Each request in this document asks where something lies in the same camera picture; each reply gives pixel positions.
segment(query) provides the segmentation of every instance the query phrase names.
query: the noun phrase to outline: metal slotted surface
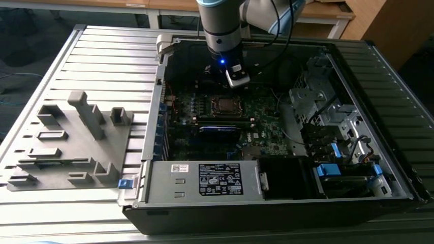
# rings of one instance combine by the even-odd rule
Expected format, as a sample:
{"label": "metal slotted surface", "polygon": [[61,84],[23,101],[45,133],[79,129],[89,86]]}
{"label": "metal slotted surface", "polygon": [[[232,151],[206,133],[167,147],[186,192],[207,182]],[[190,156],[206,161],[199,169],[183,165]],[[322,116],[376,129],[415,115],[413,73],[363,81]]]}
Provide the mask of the metal slotted surface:
{"label": "metal slotted surface", "polygon": [[[23,136],[33,135],[40,126],[31,123],[37,122],[35,113],[41,104],[56,103],[61,108],[72,109],[64,100],[71,90],[84,90],[89,103],[97,104],[100,110],[124,107],[135,112],[123,174],[137,173],[155,81],[155,42],[156,36],[164,32],[196,34],[188,31],[174,33],[172,30],[100,26],[75,30],[0,146],[0,152],[11,153],[28,143]],[[429,127],[427,114],[372,47],[356,41],[322,42],[338,46],[390,132],[398,139],[399,147],[405,150],[426,187],[434,191],[434,131]],[[5,184],[15,171],[15,164],[12,161],[1,161],[0,184]],[[384,216],[358,227],[287,233],[145,236],[121,214],[116,198],[117,189],[9,192],[5,185],[0,185],[0,243],[37,240],[60,243],[228,243],[234,238],[239,241],[263,240],[275,243],[270,240],[434,230],[434,206],[427,205],[418,211]]]}

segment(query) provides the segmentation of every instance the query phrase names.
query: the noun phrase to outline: power supply label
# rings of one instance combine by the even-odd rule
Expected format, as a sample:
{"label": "power supply label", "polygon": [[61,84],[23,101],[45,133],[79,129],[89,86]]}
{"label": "power supply label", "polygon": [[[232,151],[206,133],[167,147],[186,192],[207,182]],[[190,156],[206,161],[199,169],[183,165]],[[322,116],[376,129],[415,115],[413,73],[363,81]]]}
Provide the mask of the power supply label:
{"label": "power supply label", "polygon": [[199,164],[199,193],[202,196],[243,195],[239,164]]}

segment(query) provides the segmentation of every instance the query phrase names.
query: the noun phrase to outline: robotic arm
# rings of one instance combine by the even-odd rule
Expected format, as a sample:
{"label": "robotic arm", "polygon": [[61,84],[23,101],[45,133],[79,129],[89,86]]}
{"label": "robotic arm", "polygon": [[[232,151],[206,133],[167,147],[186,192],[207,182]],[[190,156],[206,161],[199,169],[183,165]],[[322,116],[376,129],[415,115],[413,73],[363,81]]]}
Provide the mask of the robotic arm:
{"label": "robotic arm", "polygon": [[[240,21],[259,27],[271,34],[286,34],[292,28],[288,0],[196,0],[206,41],[212,58],[226,67],[231,88],[250,82],[243,64]],[[292,0],[294,20],[306,5],[306,0]]]}

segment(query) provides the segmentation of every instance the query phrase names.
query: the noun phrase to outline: white label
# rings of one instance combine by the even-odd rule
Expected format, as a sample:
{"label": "white label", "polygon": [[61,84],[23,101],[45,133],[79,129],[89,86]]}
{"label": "white label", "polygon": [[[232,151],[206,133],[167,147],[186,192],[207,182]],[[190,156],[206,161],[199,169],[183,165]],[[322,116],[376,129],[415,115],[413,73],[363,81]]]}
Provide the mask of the white label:
{"label": "white label", "polygon": [[172,164],[171,172],[172,173],[188,173],[188,164]]}
{"label": "white label", "polygon": [[137,8],[144,8],[144,4],[125,4],[127,7],[137,7]]}

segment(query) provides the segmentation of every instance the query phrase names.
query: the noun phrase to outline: blue latch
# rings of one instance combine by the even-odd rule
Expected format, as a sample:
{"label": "blue latch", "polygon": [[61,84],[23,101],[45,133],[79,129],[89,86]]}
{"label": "blue latch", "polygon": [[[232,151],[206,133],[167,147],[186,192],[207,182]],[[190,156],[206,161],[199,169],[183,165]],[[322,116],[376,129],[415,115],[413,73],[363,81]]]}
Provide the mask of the blue latch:
{"label": "blue latch", "polygon": [[133,188],[133,180],[132,179],[120,179],[117,188],[123,190],[128,190]]}
{"label": "blue latch", "polygon": [[380,166],[378,164],[374,165],[374,171],[375,171],[376,175],[382,174],[382,169],[380,169]]}
{"label": "blue latch", "polygon": [[338,144],[336,143],[332,143],[331,144],[331,148],[334,150],[334,154],[335,154],[336,158],[342,158],[342,154],[339,152]]}
{"label": "blue latch", "polygon": [[164,114],[167,112],[167,105],[160,103],[159,114]]}
{"label": "blue latch", "polygon": [[339,176],[340,170],[338,164],[322,164],[316,167],[319,176]]}

